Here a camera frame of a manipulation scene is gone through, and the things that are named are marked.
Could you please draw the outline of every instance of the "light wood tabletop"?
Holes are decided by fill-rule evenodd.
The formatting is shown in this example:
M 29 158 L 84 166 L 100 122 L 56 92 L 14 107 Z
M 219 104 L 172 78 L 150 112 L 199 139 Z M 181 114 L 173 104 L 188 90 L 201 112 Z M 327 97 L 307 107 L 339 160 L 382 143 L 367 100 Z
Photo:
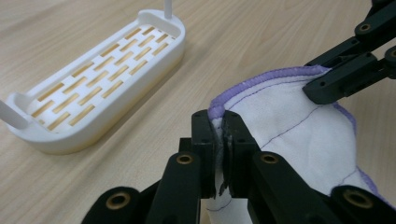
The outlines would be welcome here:
M 95 145 L 43 154 L 0 123 L 0 223 L 79 223 L 106 190 L 161 178 L 191 114 L 232 85 L 304 65 L 353 36 L 369 0 L 175 0 L 187 29 L 180 65 Z M 26 92 L 162 0 L 0 1 L 0 99 Z M 393 40 L 377 50 L 382 58 Z M 360 168 L 396 204 L 396 82 L 341 100 L 358 122 Z

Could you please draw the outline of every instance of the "purple edge trim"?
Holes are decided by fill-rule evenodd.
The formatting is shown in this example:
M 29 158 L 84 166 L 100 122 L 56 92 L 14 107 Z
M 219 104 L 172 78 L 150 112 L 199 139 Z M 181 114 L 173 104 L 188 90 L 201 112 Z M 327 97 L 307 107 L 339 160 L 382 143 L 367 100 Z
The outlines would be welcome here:
M 258 75 L 256 77 L 247 79 L 239 84 L 234 85 L 227 91 L 223 92 L 219 96 L 217 96 L 215 99 L 212 100 L 210 103 L 210 107 L 208 108 L 208 116 L 209 119 L 219 119 L 224 115 L 225 108 L 224 104 L 227 103 L 229 100 L 231 100 L 235 95 L 241 93 L 242 91 L 245 91 L 255 85 L 258 85 L 260 83 L 263 83 L 265 81 L 269 81 L 275 78 L 280 78 L 280 77 L 298 77 L 298 76 L 315 76 L 320 73 L 325 73 L 328 72 L 330 68 L 326 68 L 320 65 L 315 65 L 315 66 L 296 66 L 296 67 L 289 67 L 289 68 L 281 68 L 281 69 L 276 69 L 272 70 L 269 72 L 265 72 L 261 75 Z M 346 116 L 347 119 L 352 123 L 353 126 L 353 131 L 356 135 L 356 120 L 355 118 L 342 106 L 340 106 L 338 103 L 333 103 L 332 106 L 337 109 L 340 113 L 342 113 L 344 116 Z M 377 190 L 377 187 L 374 183 L 374 181 L 368 176 L 366 173 L 364 173 L 360 168 L 358 168 L 361 174 L 361 177 L 363 181 L 367 184 L 367 186 L 370 188 L 370 190 L 375 194 L 376 196 L 380 197 L 384 202 L 386 201 L 379 193 Z
M 241 93 L 242 91 L 245 91 L 257 84 L 280 77 L 315 76 L 329 70 L 329 68 L 322 67 L 320 65 L 281 68 L 245 80 L 231 87 L 230 89 L 223 92 L 218 97 L 212 100 L 212 102 L 210 103 L 210 107 L 207 110 L 209 119 L 221 118 L 225 111 L 224 104 L 227 101 L 229 101 L 231 98 Z

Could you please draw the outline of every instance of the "fabric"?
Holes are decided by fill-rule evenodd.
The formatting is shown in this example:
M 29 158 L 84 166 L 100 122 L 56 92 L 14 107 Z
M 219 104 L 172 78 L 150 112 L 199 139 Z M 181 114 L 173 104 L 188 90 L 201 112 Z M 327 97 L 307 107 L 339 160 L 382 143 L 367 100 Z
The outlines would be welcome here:
M 248 79 L 216 97 L 208 116 L 221 137 L 225 110 L 238 113 L 261 150 L 283 156 L 313 189 L 329 195 L 332 188 L 353 185 L 377 194 L 371 179 L 356 164 L 356 122 L 339 104 L 316 105 L 302 87 L 329 69 L 291 67 Z M 218 144 L 217 190 L 223 182 L 222 145 Z M 212 224 L 251 223 L 247 200 L 232 199 L 226 190 L 206 200 Z

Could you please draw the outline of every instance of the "screw hole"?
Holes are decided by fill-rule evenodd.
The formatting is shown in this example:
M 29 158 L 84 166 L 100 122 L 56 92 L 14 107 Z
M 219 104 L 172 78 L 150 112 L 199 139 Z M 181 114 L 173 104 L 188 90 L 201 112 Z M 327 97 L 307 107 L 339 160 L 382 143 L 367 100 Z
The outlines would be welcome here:
M 119 210 L 125 207 L 129 201 L 131 201 L 131 196 L 127 192 L 120 191 L 107 199 L 106 207 L 110 210 Z
M 261 156 L 262 161 L 270 164 L 275 164 L 279 161 L 279 159 L 276 156 L 270 155 L 270 154 L 264 154 Z
M 361 25 L 359 28 L 361 31 L 368 31 L 371 29 L 371 25 L 369 23 Z
M 365 209 L 373 207 L 373 202 L 371 201 L 371 199 L 368 198 L 366 195 L 360 193 L 359 191 L 347 189 L 344 192 L 343 196 L 347 202 L 357 207 Z
M 177 157 L 177 162 L 183 165 L 192 163 L 193 159 L 190 155 L 180 155 Z

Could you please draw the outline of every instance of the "rectangular slot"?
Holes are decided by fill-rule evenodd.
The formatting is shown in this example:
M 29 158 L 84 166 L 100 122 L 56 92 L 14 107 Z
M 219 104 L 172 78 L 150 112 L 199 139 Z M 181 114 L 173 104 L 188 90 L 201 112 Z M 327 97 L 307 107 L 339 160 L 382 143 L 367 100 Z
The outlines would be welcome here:
M 42 94 L 40 97 L 37 98 L 37 101 L 42 102 L 43 100 L 47 99 L 50 95 L 52 95 L 54 92 L 62 88 L 64 84 L 61 82 L 58 85 L 54 86 L 52 89 L 47 91 L 46 93 Z
M 69 86 L 66 90 L 64 90 L 64 94 L 67 94 L 67 93 L 71 92 L 77 86 L 81 85 L 81 83 L 83 83 L 85 80 L 87 80 L 87 78 L 86 77 L 82 77 L 79 81 L 77 81 L 73 85 Z
M 55 109 L 52 110 L 55 114 L 58 114 L 61 110 L 63 110 L 65 107 L 70 105 L 73 101 L 75 101 L 78 98 L 78 94 L 74 93 L 72 96 L 70 96 L 67 100 L 65 100 L 63 103 L 60 105 L 56 106 Z
M 145 45 L 147 45 L 148 42 L 150 42 L 152 39 L 154 39 L 154 35 L 151 35 L 147 37 L 145 40 L 142 41 L 142 43 L 139 44 L 139 47 L 142 48 Z
M 95 85 L 98 81 L 102 80 L 102 78 L 104 78 L 105 76 L 107 76 L 108 72 L 104 71 L 103 73 L 101 73 L 99 76 L 97 76 L 96 78 L 94 78 L 92 81 L 90 81 L 87 84 L 87 87 L 92 87 L 93 85 Z
M 48 129 L 50 131 L 54 130 L 56 127 L 58 127 L 62 122 L 64 122 L 65 119 L 69 118 L 70 114 L 67 112 L 64 112 L 64 114 L 62 114 L 58 119 L 56 119 L 55 121 L 53 121 Z
M 127 70 L 129 67 L 127 65 L 124 65 L 122 68 L 119 69 L 113 76 L 109 77 L 108 80 L 114 81 L 117 77 L 119 77 L 125 70 Z
M 148 28 L 145 32 L 143 32 L 143 35 L 148 35 L 152 30 L 154 30 L 154 26 L 151 26 L 150 28 Z
M 53 101 L 48 101 L 46 104 L 44 104 L 43 106 L 41 106 L 39 109 L 37 109 L 37 111 L 35 113 L 32 114 L 33 118 L 37 118 L 40 114 L 42 114 L 44 111 L 46 111 L 47 109 L 49 109 L 52 105 L 54 105 L 55 102 Z
M 143 56 L 145 56 L 149 51 L 151 50 L 151 47 L 145 48 L 142 52 L 140 52 L 136 57 L 134 57 L 135 60 L 139 61 Z
M 167 43 L 163 43 L 159 48 L 157 48 L 154 52 L 152 52 L 152 55 L 155 56 L 155 55 L 159 54 L 166 47 L 168 47 L 168 44 Z
M 143 67 L 143 65 L 145 65 L 147 62 L 148 62 L 148 61 L 146 61 L 146 60 L 142 61 L 142 62 L 141 62 L 140 64 L 138 64 L 134 69 L 132 69 L 132 71 L 129 72 L 129 74 L 131 74 L 131 75 L 135 74 L 135 73 L 136 73 L 137 71 L 139 71 L 139 69 L 140 69 L 141 67 Z
M 137 42 L 136 39 L 134 39 L 133 41 L 129 42 L 127 45 L 125 45 L 124 47 L 122 47 L 121 52 L 124 52 L 125 50 L 127 50 L 128 48 L 130 48 L 130 47 L 133 46 L 136 42 Z
M 97 71 L 99 71 L 99 70 L 101 70 L 103 67 L 105 67 L 108 63 L 111 63 L 111 61 L 113 61 L 114 60 L 114 57 L 113 56 L 111 56 L 111 57 L 109 57 L 108 59 L 106 59 L 104 62 L 102 62 L 101 64 L 99 64 L 97 67 L 95 67 L 95 71 L 97 72 Z
M 77 72 L 75 72 L 72 77 L 78 77 L 79 74 L 83 73 L 85 70 L 87 70 L 89 67 L 91 67 L 93 65 L 93 62 L 89 62 L 87 64 L 85 64 L 84 66 L 82 66 L 80 69 L 77 70 Z
M 163 34 L 160 38 L 158 38 L 155 42 L 160 43 L 161 41 L 163 41 L 166 37 L 168 37 L 167 34 Z
M 137 28 L 136 30 L 134 30 L 133 32 L 131 32 L 130 34 L 128 34 L 127 36 L 125 36 L 125 39 L 130 39 L 132 36 L 134 36 L 135 34 L 139 33 L 139 31 L 141 31 L 142 29 Z
M 120 58 L 115 65 L 118 66 L 120 64 L 122 64 L 123 62 L 125 62 L 127 59 L 129 59 L 131 56 L 133 55 L 133 53 L 131 51 L 129 51 L 127 54 L 125 54 L 122 58 Z
M 80 120 L 85 118 L 85 116 L 87 116 L 87 114 L 90 113 L 93 109 L 95 109 L 95 106 L 94 105 L 89 105 L 81 113 L 79 113 L 75 118 L 70 120 L 69 124 L 71 126 L 75 126 Z
M 114 84 L 108 91 L 106 91 L 105 93 L 103 93 L 102 97 L 103 98 L 107 98 L 107 96 L 109 96 L 111 93 L 113 93 L 113 91 L 115 91 L 120 85 L 122 85 L 123 82 L 122 81 L 118 81 L 116 84 Z
M 88 95 L 86 95 L 82 100 L 78 102 L 79 105 L 85 105 L 88 101 L 91 100 L 93 96 L 95 96 L 102 88 L 96 87 L 93 91 L 91 91 Z
M 105 52 L 103 52 L 100 56 L 106 57 L 106 55 L 107 55 L 109 52 L 113 51 L 114 49 L 116 49 L 116 48 L 118 48 L 118 47 L 119 47 L 119 44 L 115 44 L 115 45 L 113 45 L 111 48 L 109 48 L 109 49 L 107 49 Z

